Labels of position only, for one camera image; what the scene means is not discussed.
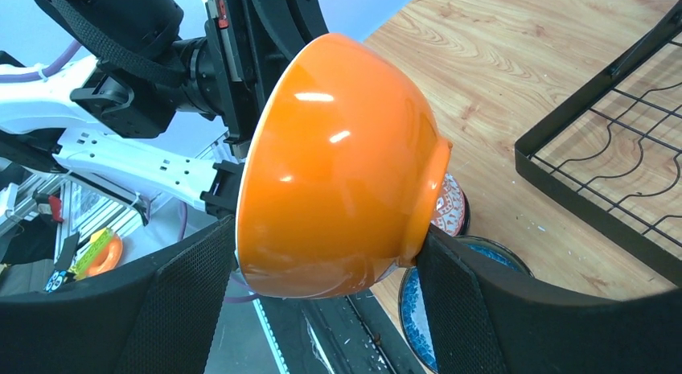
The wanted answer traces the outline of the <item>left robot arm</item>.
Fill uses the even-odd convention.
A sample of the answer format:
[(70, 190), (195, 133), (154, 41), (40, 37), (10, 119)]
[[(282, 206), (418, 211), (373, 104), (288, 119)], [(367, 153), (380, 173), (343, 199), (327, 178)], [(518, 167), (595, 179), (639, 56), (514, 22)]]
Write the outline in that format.
[[(1, 156), (52, 174), (122, 175), (218, 218), (236, 212), (243, 160), (275, 84), (327, 33), (318, 0), (207, 0), (180, 36), (175, 0), (34, 0), (75, 42), (53, 66), (1, 55)], [(147, 146), (179, 112), (220, 119), (234, 162)]]

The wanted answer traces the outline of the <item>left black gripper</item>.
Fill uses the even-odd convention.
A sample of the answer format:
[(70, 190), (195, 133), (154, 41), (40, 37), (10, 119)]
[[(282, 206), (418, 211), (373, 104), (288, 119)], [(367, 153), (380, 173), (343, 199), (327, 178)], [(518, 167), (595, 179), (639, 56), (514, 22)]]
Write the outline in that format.
[(186, 79), (178, 111), (219, 117), (231, 155), (245, 158), (275, 84), (292, 59), (328, 32), (318, 0), (204, 0), (203, 37), (176, 42)]

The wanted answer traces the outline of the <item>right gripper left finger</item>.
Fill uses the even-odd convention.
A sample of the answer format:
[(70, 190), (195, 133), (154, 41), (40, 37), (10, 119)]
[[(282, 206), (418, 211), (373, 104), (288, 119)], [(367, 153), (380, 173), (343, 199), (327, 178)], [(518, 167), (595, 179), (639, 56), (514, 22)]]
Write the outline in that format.
[(1, 300), (4, 373), (201, 373), (234, 263), (235, 219), (52, 293)]

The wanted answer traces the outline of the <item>blue floral bowl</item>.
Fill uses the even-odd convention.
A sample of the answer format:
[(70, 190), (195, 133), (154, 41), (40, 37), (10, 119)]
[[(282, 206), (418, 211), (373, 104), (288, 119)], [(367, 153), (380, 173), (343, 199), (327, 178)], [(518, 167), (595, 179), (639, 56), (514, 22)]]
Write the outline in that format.
[[(532, 271), (510, 249), (481, 236), (456, 236), (461, 244), (509, 269), (533, 277)], [(407, 344), (419, 361), (432, 373), (438, 373), (436, 356), (426, 318), (423, 294), (416, 267), (406, 270), (399, 289), (399, 319)]]

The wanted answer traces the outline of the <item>black wire dish rack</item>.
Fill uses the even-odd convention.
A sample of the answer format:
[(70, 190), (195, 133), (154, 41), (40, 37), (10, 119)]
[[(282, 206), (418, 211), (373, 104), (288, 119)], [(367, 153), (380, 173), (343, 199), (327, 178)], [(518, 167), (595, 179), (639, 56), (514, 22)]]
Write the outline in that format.
[(681, 5), (514, 146), (536, 189), (681, 284)]

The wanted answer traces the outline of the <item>white orange bowl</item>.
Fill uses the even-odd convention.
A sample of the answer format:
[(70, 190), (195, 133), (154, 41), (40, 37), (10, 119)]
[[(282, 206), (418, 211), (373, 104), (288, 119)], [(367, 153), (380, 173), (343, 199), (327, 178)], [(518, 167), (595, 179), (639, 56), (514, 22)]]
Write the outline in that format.
[(291, 61), (244, 164), (236, 253), (275, 298), (333, 298), (413, 265), (450, 161), (420, 89), (341, 34)]

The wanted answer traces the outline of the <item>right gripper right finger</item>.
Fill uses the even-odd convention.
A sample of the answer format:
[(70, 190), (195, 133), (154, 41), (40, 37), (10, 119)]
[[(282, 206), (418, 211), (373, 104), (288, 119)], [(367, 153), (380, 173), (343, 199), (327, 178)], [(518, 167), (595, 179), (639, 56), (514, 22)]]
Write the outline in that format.
[(431, 227), (417, 272), (440, 373), (678, 373), (681, 292), (626, 301), (517, 272)]

